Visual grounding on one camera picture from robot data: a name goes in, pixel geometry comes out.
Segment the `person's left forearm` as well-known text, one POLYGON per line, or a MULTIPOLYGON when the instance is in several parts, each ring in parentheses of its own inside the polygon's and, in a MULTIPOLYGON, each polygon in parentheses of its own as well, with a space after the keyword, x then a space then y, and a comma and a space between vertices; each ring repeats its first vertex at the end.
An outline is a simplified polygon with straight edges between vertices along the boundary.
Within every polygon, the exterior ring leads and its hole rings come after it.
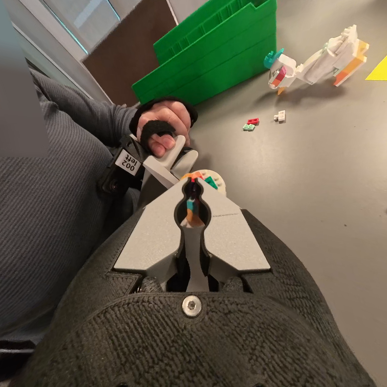
POLYGON ((30 69, 37 89, 60 111, 68 114, 79 126, 98 138, 104 145, 117 147, 120 140, 131 133, 131 123, 137 108, 124 108, 88 98, 82 92, 30 69))

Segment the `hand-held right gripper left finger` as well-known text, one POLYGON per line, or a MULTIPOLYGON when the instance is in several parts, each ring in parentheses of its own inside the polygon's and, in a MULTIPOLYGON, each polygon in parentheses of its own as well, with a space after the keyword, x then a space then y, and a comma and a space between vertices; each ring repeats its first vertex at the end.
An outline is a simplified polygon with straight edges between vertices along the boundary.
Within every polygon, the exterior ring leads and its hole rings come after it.
POLYGON ((187 179, 179 181, 147 206, 113 266, 119 273, 156 278, 161 288, 186 266, 181 205, 186 205, 187 179))

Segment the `stack of green storage bins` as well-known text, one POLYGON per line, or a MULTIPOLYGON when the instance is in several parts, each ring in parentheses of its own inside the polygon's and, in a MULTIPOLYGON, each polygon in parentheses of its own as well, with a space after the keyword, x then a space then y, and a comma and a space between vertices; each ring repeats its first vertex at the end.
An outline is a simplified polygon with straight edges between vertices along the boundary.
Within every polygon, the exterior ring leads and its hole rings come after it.
POLYGON ((275 0, 211 0, 153 45, 159 66, 132 85, 142 104, 203 102, 266 70, 277 48, 275 0))

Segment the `white lego model with coloured bricks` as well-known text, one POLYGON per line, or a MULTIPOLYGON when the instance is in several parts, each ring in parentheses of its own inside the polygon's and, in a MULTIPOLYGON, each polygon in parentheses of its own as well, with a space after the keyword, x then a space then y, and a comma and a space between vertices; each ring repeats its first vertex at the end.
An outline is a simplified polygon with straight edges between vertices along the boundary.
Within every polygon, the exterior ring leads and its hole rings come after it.
POLYGON ((185 178, 190 178, 190 185, 188 185, 189 197, 186 201, 186 217, 182 220, 181 226, 184 228, 202 227, 205 225, 206 215, 201 215, 201 205, 195 179, 198 178, 204 180, 224 196, 226 196, 225 182, 216 172, 207 169, 186 173, 180 180, 184 180, 185 178))

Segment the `white lego bird model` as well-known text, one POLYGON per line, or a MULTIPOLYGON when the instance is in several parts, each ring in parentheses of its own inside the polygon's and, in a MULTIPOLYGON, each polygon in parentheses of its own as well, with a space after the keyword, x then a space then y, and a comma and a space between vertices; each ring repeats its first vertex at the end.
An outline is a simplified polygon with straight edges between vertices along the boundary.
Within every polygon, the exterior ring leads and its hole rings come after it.
POLYGON ((295 80, 314 85, 321 80, 335 78, 333 85, 338 87, 366 63, 369 47, 369 43, 359 39, 357 26, 352 25, 339 36, 329 39, 301 64, 285 55, 284 48, 271 51, 264 58, 268 86, 280 95, 295 80))

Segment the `yellow sticky note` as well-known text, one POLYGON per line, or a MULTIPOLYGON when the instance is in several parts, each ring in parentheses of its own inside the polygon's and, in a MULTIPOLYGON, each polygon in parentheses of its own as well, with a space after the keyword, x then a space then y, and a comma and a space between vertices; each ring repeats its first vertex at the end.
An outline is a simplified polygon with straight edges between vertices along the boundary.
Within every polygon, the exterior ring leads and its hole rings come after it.
POLYGON ((387 56, 375 67, 365 80, 387 80, 387 56))

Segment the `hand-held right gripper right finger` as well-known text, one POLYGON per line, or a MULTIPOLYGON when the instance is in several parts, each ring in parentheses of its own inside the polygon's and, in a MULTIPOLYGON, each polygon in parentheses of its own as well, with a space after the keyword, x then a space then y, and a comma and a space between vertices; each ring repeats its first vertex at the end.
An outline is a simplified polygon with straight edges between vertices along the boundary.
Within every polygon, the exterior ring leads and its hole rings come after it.
POLYGON ((270 264, 242 209, 201 178, 196 179, 200 234, 200 264, 205 277, 225 284, 230 277, 266 273, 270 264))

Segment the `person's left hand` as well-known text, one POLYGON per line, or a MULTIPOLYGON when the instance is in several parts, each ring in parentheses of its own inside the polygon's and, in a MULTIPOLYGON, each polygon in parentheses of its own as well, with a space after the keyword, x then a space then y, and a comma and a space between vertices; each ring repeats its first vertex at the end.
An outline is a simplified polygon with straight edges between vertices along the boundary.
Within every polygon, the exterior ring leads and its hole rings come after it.
MULTIPOLYGON (((175 135, 184 136, 186 139, 185 145, 190 145, 190 114, 181 102, 163 101, 154 104, 150 110, 142 113, 136 130, 138 140, 141 140, 144 125, 151 120, 161 120, 169 123, 175 129, 175 135)), ((154 134, 148 140, 150 152, 156 157, 164 156, 165 152, 172 149, 174 146, 175 140, 173 136, 168 134, 162 136, 154 134)))

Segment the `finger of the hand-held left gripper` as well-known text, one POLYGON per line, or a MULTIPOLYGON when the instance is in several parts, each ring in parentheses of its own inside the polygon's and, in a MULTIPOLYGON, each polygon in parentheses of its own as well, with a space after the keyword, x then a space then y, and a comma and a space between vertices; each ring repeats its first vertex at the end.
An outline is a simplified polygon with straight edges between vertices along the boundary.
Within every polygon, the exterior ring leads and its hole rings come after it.
POLYGON ((164 187, 172 187, 179 182, 171 171, 164 167, 162 163, 153 156, 147 157, 143 162, 143 167, 164 187))

